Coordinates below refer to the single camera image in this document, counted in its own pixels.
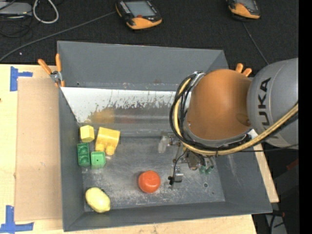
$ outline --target yellow toy block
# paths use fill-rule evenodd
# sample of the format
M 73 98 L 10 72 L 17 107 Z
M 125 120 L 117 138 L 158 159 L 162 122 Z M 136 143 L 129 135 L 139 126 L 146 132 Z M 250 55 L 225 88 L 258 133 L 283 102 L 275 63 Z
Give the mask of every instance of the yellow toy block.
M 98 129 L 95 151 L 113 155 L 118 145 L 120 131 L 100 127 Z
M 93 126 L 83 126 L 80 127 L 80 137 L 82 142 L 91 142 L 95 139 Z

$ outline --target bin floor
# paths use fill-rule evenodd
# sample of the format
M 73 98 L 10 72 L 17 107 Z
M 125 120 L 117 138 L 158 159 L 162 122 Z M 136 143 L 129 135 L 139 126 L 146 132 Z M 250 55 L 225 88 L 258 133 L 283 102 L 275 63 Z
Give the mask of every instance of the bin floor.
M 169 146 L 159 153 L 159 142 L 160 137 L 121 137 L 115 154 L 106 156 L 104 168 L 81 168 L 84 190 L 102 188 L 111 199 L 111 209 L 225 201 L 217 166 L 205 175 L 179 161 L 183 180 L 178 189 L 172 189 L 168 176 L 172 175 L 178 147 Z M 160 188 L 152 194 L 141 191 L 137 183 L 139 175 L 147 170 L 161 178 Z M 92 211 L 86 203 L 85 211 Z

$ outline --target green block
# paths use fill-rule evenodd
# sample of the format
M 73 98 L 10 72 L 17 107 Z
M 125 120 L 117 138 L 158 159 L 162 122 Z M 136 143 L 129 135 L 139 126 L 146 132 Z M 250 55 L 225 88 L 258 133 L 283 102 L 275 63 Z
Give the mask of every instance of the green block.
M 205 174 L 208 175 L 211 173 L 211 171 L 213 170 L 214 166 L 210 166 L 205 170 Z
M 206 167 L 205 166 L 201 166 L 198 170 L 199 170 L 200 174 L 204 174 L 205 170 L 206 170 Z
M 105 166 L 105 153 L 104 152 L 91 152 L 91 168 L 98 169 Z
M 90 153 L 88 143 L 77 144 L 78 151 L 78 165 L 89 166 L 90 165 Z

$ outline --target yellow cable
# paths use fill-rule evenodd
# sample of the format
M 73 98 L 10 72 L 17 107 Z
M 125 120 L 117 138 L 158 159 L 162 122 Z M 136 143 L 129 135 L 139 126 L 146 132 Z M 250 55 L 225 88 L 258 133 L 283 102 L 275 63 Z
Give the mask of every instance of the yellow cable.
M 187 81 L 185 81 L 185 83 L 181 86 L 181 89 L 179 90 L 178 94 L 180 95 L 181 92 L 183 91 L 183 89 L 185 88 L 185 86 L 190 82 L 191 79 L 188 79 Z M 173 116 L 174 116 L 174 127 L 176 132 L 179 134 L 179 136 L 182 137 L 179 126 L 178 126 L 178 107 L 180 104 L 180 99 L 177 101 L 175 107 L 174 107 L 174 111 L 173 111 Z M 214 155 L 228 155 L 228 154 L 233 154 L 239 151 L 242 151 L 246 148 L 252 147 L 255 144 L 257 144 L 258 142 L 260 142 L 261 140 L 263 140 L 265 137 L 267 137 L 269 134 L 271 134 L 272 132 L 274 132 L 277 128 L 279 128 L 280 126 L 282 126 L 287 120 L 289 120 L 294 114 L 296 114 L 298 112 L 298 103 L 291 108 L 281 119 L 279 119 L 277 122 L 275 122 L 272 126 L 270 126 L 267 130 L 263 131 L 261 134 L 259 134 L 257 137 L 255 137 L 254 139 L 240 145 L 234 148 L 230 148 L 227 150 L 222 150 L 222 151 L 210 151 L 210 150 L 202 150 L 202 149 L 198 149 L 196 147 L 193 147 L 189 144 L 184 143 L 183 141 L 181 141 L 181 143 L 187 147 L 189 150 L 198 153 L 198 154 L 202 154 L 202 155 L 208 155 L 208 156 L 214 156 Z

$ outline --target orange cylinder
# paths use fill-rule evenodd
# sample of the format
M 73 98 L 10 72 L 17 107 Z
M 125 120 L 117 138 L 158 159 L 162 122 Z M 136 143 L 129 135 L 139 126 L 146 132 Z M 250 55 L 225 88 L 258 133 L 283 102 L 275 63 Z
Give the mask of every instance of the orange cylinder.
M 157 191 L 160 187 L 160 183 L 161 180 L 158 173 L 151 170 L 141 173 L 138 178 L 138 185 L 145 193 L 153 193 Z

